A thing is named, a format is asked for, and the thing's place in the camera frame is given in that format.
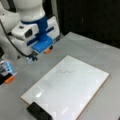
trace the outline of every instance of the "wall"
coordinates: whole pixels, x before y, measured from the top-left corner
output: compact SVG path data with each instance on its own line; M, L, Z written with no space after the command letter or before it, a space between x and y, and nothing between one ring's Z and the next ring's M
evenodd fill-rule
M120 47L120 0L57 0L61 31Z

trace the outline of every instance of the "cable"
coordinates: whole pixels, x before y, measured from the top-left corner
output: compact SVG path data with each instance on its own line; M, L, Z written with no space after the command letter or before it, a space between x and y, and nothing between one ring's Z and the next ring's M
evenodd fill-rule
M5 28L4 28L4 25L3 25L2 21L1 21L1 19L0 19L0 24L1 24L1 26L2 26L3 32L4 32L5 36L6 36L6 38L8 39L8 41L12 44L12 46L13 46L22 56L28 57L28 58L32 58L33 61L37 60L37 57L35 56L35 54L26 55L26 54L24 54L22 51L20 51L20 50L15 46L15 44L11 41L11 39L9 38L9 36L7 35L7 32L6 32Z

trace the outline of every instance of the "table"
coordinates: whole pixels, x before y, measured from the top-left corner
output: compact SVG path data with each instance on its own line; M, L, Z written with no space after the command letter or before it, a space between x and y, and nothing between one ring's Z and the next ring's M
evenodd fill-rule
M9 85L0 87L0 120L34 120L23 95L65 56L70 55L110 73L78 120L118 120L120 116L120 50L70 32L49 55L25 66Z

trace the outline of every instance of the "blue part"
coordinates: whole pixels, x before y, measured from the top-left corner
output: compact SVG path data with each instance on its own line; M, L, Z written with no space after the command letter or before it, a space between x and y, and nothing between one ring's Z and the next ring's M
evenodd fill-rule
M52 30L54 30L54 27L48 29L46 32L49 33L49 32L51 32ZM32 39L31 41L29 41L29 42L27 43L27 46L32 45L34 42L38 41L38 39L39 39L39 37Z
M48 28L48 23L47 23L47 18L46 16L44 16L43 18L33 21L33 22L24 22L21 21L23 24L37 24L38 28L40 30L40 34L39 35L44 35L46 34L46 29Z
M41 36L40 40L32 46L32 48L38 53L43 52L46 48L53 44L52 38L47 35Z
M54 30L54 27L51 27L50 29L48 29L47 33L51 32L52 30Z
M36 38L32 39L31 41L27 42L27 46L32 45L36 41L38 41Z

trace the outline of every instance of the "white sheet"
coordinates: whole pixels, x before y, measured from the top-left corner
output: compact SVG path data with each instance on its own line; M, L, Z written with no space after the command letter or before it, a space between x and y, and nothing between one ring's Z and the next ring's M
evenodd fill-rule
M108 76L67 56L21 98L28 104L36 102L53 120L76 120Z

